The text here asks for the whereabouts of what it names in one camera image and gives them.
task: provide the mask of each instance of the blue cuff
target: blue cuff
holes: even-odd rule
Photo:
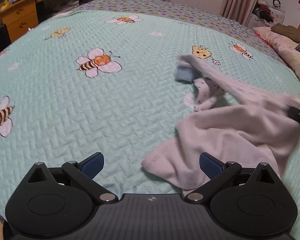
[[[177,68],[175,80],[192,82],[193,80],[200,78],[200,77],[201,77],[200,73],[195,71],[194,69],[179,66]]]

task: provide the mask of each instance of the wooden drawer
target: wooden drawer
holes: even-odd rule
[[[19,39],[22,35],[26,34],[28,28],[34,28],[38,25],[37,12],[34,11],[22,19],[14,22],[8,26],[8,32],[11,42]]]
[[[8,26],[8,25],[16,22],[17,20],[22,19],[29,13],[35,12],[35,11],[36,11],[35,1],[29,0],[27,2],[16,5],[15,7],[11,8],[7,12],[4,12],[1,15],[1,18],[2,18],[3,23]]]

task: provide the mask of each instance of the bed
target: bed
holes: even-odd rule
[[[252,30],[164,1],[93,1],[11,44],[0,55],[0,111],[11,120],[0,129],[0,215],[33,163],[58,167],[97,151],[105,167],[95,181],[119,197],[180,192],[140,162],[193,112],[192,85],[174,81],[177,56],[193,46],[211,52],[206,60],[236,80],[300,95],[296,75]],[[104,64],[91,71],[93,57]],[[218,103],[231,104],[230,95]],[[300,145],[283,182],[298,205],[292,235],[299,240]]]

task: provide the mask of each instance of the striped bee body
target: striped bee body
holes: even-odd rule
[[[8,106],[0,111],[0,125],[2,125],[7,120],[12,111],[12,106]]]
[[[85,62],[83,64],[81,64],[78,68],[78,70],[80,71],[85,71],[85,70],[89,70],[89,69],[92,69],[92,68],[95,68],[96,66],[92,63],[92,60],[88,61],[88,62]]]

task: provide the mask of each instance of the metal screw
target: metal screw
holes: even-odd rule
[[[112,194],[112,193],[103,193],[103,194],[100,195],[99,198],[100,198],[101,200],[103,200],[103,201],[108,202],[108,201],[114,200],[114,199],[115,199],[115,195]]]
[[[188,195],[188,199],[193,200],[193,201],[199,201],[199,200],[203,199],[203,196],[200,193],[190,193]]]

